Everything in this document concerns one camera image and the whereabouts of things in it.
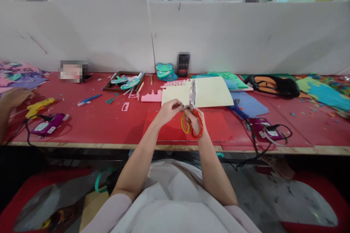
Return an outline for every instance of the glue gun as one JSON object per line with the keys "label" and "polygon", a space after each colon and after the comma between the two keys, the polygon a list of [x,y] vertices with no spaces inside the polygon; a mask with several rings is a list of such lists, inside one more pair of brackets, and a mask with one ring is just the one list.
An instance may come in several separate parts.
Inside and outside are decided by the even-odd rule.
{"label": "glue gun", "polygon": [[56,99],[58,98],[49,98],[28,106],[27,109],[29,110],[29,112],[26,114],[26,118],[30,118],[31,116],[37,115],[39,110],[43,109],[49,104],[52,104],[53,102],[55,102]]}
{"label": "glue gun", "polygon": [[233,106],[227,106],[228,109],[232,110],[233,112],[235,112],[237,115],[239,115],[242,119],[247,120],[249,118],[249,116],[244,113],[240,107],[238,106],[238,104],[241,102],[240,99],[236,99],[233,101]]}

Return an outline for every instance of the scissors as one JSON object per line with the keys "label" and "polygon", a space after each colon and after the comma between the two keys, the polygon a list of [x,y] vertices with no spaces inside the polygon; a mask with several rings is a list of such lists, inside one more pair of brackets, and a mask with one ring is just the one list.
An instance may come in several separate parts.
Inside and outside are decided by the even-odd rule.
{"label": "scissors", "polygon": [[187,130],[185,129],[185,125],[186,125],[185,112],[183,112],[183,115],[181,117],[181,126],[182,126],[182,130],[185,132],[185,134],[191,133],[191,136],[193,138],[198,139],[203,135],[204,126],[203,126],[203,121],[202,121],[201,115],[196,108],[196,98],[197,98],[197,85],[196,85],[196,80],[193,80],[192,84],[191,84],[191,88],[190,88],[190,109],[188,109],[188,110],[192,110],[193,115],[198,118],[199,128],[200,128],[199,134],[198,135],[194,134],[190,119],[188,120]]}

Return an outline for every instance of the pink sleeve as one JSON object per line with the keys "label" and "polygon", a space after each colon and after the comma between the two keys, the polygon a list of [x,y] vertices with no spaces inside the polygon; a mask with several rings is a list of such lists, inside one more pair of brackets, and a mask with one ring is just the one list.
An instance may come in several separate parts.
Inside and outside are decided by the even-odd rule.
{"label": "pink sleeve", "polygon": [[111,196],[81,233],[109,233],[131,206],[131,199],[124,194]]}
{"label": "pink sleeve", "polygon": [[247,231],[247,233],[261,233],[258,227],[251,221],[251,219],[243,212],[238,206],[225,206],[224,207],[241,226]]}

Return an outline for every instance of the hand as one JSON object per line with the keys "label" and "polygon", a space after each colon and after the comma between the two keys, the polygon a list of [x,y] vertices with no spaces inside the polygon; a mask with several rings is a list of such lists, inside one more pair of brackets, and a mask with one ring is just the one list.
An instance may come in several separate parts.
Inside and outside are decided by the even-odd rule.
{"label": "hand", "polygon": [[3,93],[0,98],[0,103],[3,106],[13,109],[21,105],[28,98],[32,98],[34,93],[26,88],[12,88],[9,91]]}
{"label": "hand", "polygon": [[163,104],[156,118],[153,120],[160,127],[168,123],[174,116],[184,109],[184,105],[178,99],[173,99]]}
{"label": "hand", "polygon": [[[193,111],[192,110],[187,110],[190,106],[186,106],[184,109],[184,112],[186,114],[185,120],[186,120],[186,125],[189,126],[189,119],[191,120],[191,124],[192,124],[192,128],[194,131],[195,135],[199,134],[200,131],[200,125],[199,125],[199,121],[198,118],[194,116]],[[205,119],[204,119],[204,114],[202,111],[200,111],[197,108],[198,113],[201,115],[202,121],[203,121],[203,134],[207,133],[207,127],[205,126]]]}

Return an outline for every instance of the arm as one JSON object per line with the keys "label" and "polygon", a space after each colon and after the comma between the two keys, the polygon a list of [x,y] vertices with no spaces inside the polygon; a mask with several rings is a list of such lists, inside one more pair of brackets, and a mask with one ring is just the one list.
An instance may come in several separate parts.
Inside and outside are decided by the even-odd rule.
{"label": "arm", "polygon": [[0,144],[3,143],[7,123],[12,109],[21,105],[27,98],[32,98],[34,94],[26,88],[13,88],[0,98]]}
{"label": "arm", "polygon": [[130,197],[132,201],[137,198],[147,178],[160,128],[172,120],[182,109],[183,105],[177,99],[163,104],[125,164],[110,196],[121,193]]}
{"label": "arm", "polygon": [[[204,189],[210,193],[223,206],[238,206],[236,194],[233,187],[216,155],[213,143],[209,137],[205,126],[204,114],[197,109],[201,114],[204,131],[201,138],[198,140],[199,156],[201,158],[202,175],[204,182]],[[198,119],[185,110],[186,116],[191,119],[192,127],[196,134],[199,133]]]}
{"label": "arm", "polygon": [[5,131],[7,129],[7,122],[10,118],[11,108],[4,104],[0,103],[0,143],[2,144],[4,137],[5,137]]}

